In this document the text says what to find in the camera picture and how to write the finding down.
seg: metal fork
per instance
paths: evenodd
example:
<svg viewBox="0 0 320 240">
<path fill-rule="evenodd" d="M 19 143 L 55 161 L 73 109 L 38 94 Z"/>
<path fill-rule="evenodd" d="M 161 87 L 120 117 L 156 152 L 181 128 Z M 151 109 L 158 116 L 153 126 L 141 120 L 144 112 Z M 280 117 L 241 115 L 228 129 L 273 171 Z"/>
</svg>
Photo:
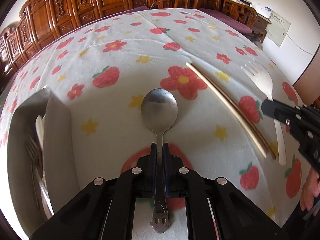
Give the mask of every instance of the metal fork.
<svg viewBox="0 0 320 240">
<path fill-rule="evenodd" d="M 265 69 L 265 67 L 258 61 L 249 61 L 248 64 L 244 64 L 241 69 L 246 73 L 246 75 L 254 82 L 254 84 L 263 92 L 270 101 L 272 98 L 273 83 L 270 74 Z M 287 164 L 287 158 L 285 154 L 285 145 L 283 138 L 283 131 L 281 128 L 281 123 L 274 119 L 276 127 L 276 135 L 278 141 L 278 158 L 280 165 L 284 166 Z"/>
<path fill-rule="evenodd" d="M 48 194 L 48 190 L 47 190 L 46 186 L 44 185 L 44 183 L 41 179 L 39 170 L 38 170 L 38 160 L 39 160 L 39 156 L 41 154 L 41 150 L 32 137 L 32 130 L 30 127 L 26 128 L 25 135 L 26 135 L 25 146 L 26 146 L 27 152 L 31 158 L 31 174 L 32 174 L 33 189 L 35 192 L 37 208 L 39 209 L 39 200 L 38 200 L 37 194 L 36 194 L 36 184 L 35 184 L 35 180 L 34 180 L 34 174 L 35 174 L 36 180 L 40 186 L 41 192 L 44 196 L 45 202 L 46 202 L 51 214 L 54 215 L 54 212 L 53 212 L 53 209 L 51 206 L 51 202 L 50 202 L 50 198 L 49 198 L 49 194 Z"/>
</svg>

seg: wooden chopstick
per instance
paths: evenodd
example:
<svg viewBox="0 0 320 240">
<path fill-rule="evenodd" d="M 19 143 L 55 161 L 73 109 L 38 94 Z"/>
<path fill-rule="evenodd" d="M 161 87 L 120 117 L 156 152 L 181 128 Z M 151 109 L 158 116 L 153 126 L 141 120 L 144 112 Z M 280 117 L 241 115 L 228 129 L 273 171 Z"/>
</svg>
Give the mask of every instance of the wooden chopstick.
<svg viewBox="0 0 320 240">
<path fill-rule="evenodd" d="M 263 157 L 267 157 L 270 153 L 273 159 L 276 159 L 276 154 L 273 152 L 272 148 L 262 136 L 260 131 L 256 126 L 242 113 L 239 106 L 204 72 L 199 70 L 195 65 L 191 63 L 186 63 L 186 65 L 201 79 L 207 86 L 219 97 L 219 99 L 228 107 L 228 109 L 233 113 L 237 120 L 241 123 L 244 129 L 247 131 L 251 139 L 254 141 Z"/>
</svg>

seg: metal spoon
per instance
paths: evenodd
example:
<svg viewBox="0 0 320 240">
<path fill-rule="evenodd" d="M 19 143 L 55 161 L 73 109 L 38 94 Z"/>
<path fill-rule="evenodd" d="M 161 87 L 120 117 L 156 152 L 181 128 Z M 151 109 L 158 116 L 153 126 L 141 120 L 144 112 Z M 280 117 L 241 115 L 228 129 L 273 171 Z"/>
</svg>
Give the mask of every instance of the metal spoon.
<svg viewBox="0 0 320 240">
<path fill-rule="evenodd" d="M 164 132 L 167 131 L 177 119 L 177 101 L 167 90 L 151 90 L 148 94 L 146 94 L 142 101 L 141 115 L 145 125 L 156 134 L 156 189 L 152 222 L 150 224 L 152 225 L 154 231 L 161 234 L 169 228 L 169 218 L 164 193 L 162 139 Z"/>
</svg>

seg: purple cushion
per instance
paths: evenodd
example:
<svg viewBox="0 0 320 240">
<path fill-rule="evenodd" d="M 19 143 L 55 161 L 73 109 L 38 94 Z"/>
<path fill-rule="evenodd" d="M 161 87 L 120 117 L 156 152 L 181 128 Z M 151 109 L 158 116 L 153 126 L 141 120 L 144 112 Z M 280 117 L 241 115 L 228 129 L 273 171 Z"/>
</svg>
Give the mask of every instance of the purple cushion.
<svg viewBox="0 0 320 240">
<path fill-rule="evenodd" d="M 211 9 L 204 9 L 204 8 L 200 8 L 199 10 L 206 14 L 209 14 L 210 16 L 218 19 L 219 21 L 222 21 L 223 23 L 225 23 L 226 25 L 229 25 L 231 28 L 234 28 L 236 31 L 240 32 L 241 34 L 252 33 L 252 30 L 248 26 L 244 25 L 243 23 L 237 22 L 235 19 L 232 19 L 221 12 L 211 10 Z"/>
<path fill-rule="evenodd" d="M 131 10 L 127 10 L 127 11 L 124 11 L 124 12 L 115 13 L 115 14 L 106 16 L 106 17 L 104 17 L 104 19 L 109 19 L 111 17 L 123 15 L 123 14 L 126 14 L 126 13 L 134 13 L 134 12 L 145 11 L 145 10 L 150 10 L 150 9 L 147 6 L 140 6 L 140 7 L 131 9 Z"/>
</svg>

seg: tablecloth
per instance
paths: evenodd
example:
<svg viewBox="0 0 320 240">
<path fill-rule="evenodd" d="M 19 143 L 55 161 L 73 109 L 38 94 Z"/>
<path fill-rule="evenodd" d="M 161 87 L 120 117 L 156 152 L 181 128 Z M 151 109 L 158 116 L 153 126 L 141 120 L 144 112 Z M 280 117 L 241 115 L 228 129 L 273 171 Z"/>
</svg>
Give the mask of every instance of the tablecloth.
<svg viewBox="0 0 320 240">
<path fill-rule="evenodd" d="M 274 122 L 260 105 L 266 96 L 241 70 L 259 61 L 273 79 L 273 98 L 288 105 L 301 99 L 274 62 L 243 35 L 195 9 L 156 9 L 101 19 L 55 41 L 33 57 L 11 88 L 1 115 L 0 208 L 23 236 L 10 199 L 6 143 L 13 112 L 49 86 L 70 109 L 75 166 L 80 188 L 96 177 L 118 177 L 149 154 L 155 134 L 140 106 L 154 88 L 177 100 L 175 125 L 164 135 L 172 154 L 202 177 L 228 178 L 278 225 L 300 197 L 309 165 L 283 126 L 287 165 L 266 159 L 219 99 L 185 65 L 193 62 L 215 80 L 277 150 Z M 168 201 L 171 226 L 150 226 L 152 201 L 137 200 L 132 239 L 187 239 L 183 201 Z"/>
</svg>

